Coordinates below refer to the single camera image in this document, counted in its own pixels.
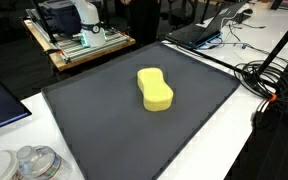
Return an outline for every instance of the white cable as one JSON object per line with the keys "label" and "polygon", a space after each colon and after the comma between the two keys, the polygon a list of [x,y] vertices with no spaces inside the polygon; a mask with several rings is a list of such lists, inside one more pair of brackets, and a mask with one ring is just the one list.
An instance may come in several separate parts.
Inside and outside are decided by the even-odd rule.
{"label": "white cable", "polygon": [[264,104],[265,103],[267,103],[267,100],[263,100],[261,103],[260,103],[260,105],[257,107],[257,109],[256,109],[256,111],[260,111],[261,110],[261,108],[263,107],[263,109],[262,109],[262,113],[264,113],[264,111],[265,111],[265,109],[267,108],[267,106],[268,106],[268,104],[266,104],[265,106],[264,106]]}
{"label": "white cable", "polygon": [[231,18],[223,17],[222,22],[221,22],[221,29],[223,28],[223,22],[224,22],[224,19],[228,19],[228,20],[230,20],[230,19],[234,19],[235,16],[237,15],[237,13],[238,13],[238,12],[236,12],[235,15],[234,15],[233,17],[231,17]]}

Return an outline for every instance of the machine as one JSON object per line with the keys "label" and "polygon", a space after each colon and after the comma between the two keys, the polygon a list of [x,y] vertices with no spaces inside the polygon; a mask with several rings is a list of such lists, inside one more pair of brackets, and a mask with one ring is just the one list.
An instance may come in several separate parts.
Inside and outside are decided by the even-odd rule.
{"label": "machine", "polygon": [[81,18],[81,42],[83,46],[96,47],[105,44],[104,29],[98,17],[96,7],[87,0],[71,0]]}

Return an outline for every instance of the white table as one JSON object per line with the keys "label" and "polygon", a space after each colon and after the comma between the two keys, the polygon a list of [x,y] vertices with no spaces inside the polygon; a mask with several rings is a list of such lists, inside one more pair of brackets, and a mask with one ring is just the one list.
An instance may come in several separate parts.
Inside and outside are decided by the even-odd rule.
{"label": "white table", "polygon": [[[243,42],[270,51],[288,29],[288,11],[269,11],[263,8],[261,3],[256,6],[258,6],[254,9],[256,16],[245,23],[266,25],[267,28],[257,30],[244,27],[243,30],[237,30],[236,34]],[[224,28],[223,32],[225,37],[225,33],[228,32],[227,28]],[[236,47],[226,45],[221,49],[216,48],[203,52],[219,59],[222,58],[223,61],[232,65],[250,61],[237,56],[239,51],[241,50],[236,49]],[[288,59],[288,48],[284,49],[280,56]],[[197,59],[232,74],[232,71],[218,64],[201,58]],[[243,87],[239,87],[195,135],[159,179],[223,179],[251,134],[253,113],[262,101],[261,98],[255,97]],[[42,95],[39,93],[27,98],[23,100],[23,103],[33,115],[0,128],[0,150],[17,151],[26,145],[50,146],[72,165],[74,168],[72,179],[83,179],[81,171]]]}

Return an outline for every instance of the keyboard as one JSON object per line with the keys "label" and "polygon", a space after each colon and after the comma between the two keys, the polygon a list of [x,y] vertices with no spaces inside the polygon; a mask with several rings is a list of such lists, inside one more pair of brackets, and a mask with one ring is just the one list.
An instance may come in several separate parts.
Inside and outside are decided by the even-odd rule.
{"label": "keyboard", "polygon": [[168,38],[174,39],[178,42],[189,43],[198,39],[201,34],[204,32],[205,28],[199,27],[196,25],[191,25],[172,32],[170,35],[167,35]]}

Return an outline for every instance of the desk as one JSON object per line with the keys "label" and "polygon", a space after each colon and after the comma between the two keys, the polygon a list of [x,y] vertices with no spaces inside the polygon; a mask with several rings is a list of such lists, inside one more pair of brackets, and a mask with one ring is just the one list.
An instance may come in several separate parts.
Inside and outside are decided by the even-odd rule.
{"label": "desk", "polygon": [[[49,43],[44,38],[42,33],[32,24],[31,20],[24,20],[23,25],[29,31],[29,33],[31,33],[32,36],[37,40],[37,42],[41,45],[41,47],[43,48],[44,51],[53,48],[51,43]],[[123,48],[129,47],[133,44],[135,44],[135,39],[130,38],[129,41],[125,41],[124,43],[116,44],[116,45],[111,46],[107,49],[96,51],[92,55],[84,57],[81,60],[65,63],[63,58],[61,56],[57,55],[56,53],[50,55],[50,60],[55,65],[55,67],[58,71],[64,71],[66,69],[69,69],[69,68],[75,67],[77,65],[83,64],[85,62],[94,60],[96,58],[110,54],[112,52],[115,52],[115,51],[121,50]]]}
{"label": "desk", "polygon": [[[266,26],[265,29],[254,29],[244,25],[237,25],[243,29],[236,29],[235,34],[241,39],[243,43],[248,43],[258,49],[266,50],[270,52],[279,40],[284,36],[288,30],[288,11],[287,10],[268,10],[268,3],[257,3],[253,7],[254,14],[251,18],[244,21],[245,24],[253,26]],[[229,35],[229,28],[224,27],[223,41],[225,43],[237,43],[237,39]],[[222,60],[230,65],[237,65],[239,63],[248,63],[253,60],[265,60],[266,54],[246,48],[243,50],[241,45],[227,44],[224,48],[214,48],[212,50],[200,51],[209,56]],[[288,60],[288,43],[278,54],[279,57]],[[275,58],[274,62],[277,62],[283,66],[286,66],[281,60]]]}
{"label": "desk", "polygon": [[[271,12],[265,8],[261,8],[261,6],[255,8],[260,15],[266,14],[263,19],[270,19],[279,14],[288,15],[288,11],[285,10]],[[285,26],[288,26],[288,17],[281,18],[278,24],[286,24]],[[264,38],[259,38],[257,42],[255,41],[256,44],[254,42],[251,44],[258,48],[266,47],[266,50],[270,51],[286,30],[287,28],[283,30],[281,28],[278,29],[278,32],[274,31],[276,33],[271,33],[272,35],[269,36],[269,38],[276,39],[275,41],[269,41],[271,46],[265,46],[263,42],[267,42],[269,39],[265,40]],[[249,31],[255,31],[253,34],[261,33],[259,30],[250,29]],[[286,53],[284,57],[288,59],[288,48],[284,53]],[[221,57],[226,56],[226,54],[216,53],[215,56]],[[232,74],[231,70],[223,68],[218,64],[201,58],[196,59]],[[235,56],[235,58],[229,62],[234,64],[238,63],[238,61],[243,62],[243,60]],[[224,179],[252,132],[251,120],[253,113],[262,101],[261,98],[254,96],[245,88],[239,87],[174,159],[159,179]],[[0,128],[0,150],[18,150],[24,145],[48,145],[72,164],[74,168],[74,176],[72,179],[83,179],[42,95],[37,94],[25,99],[23,102],[32,111],[33,115]]]}

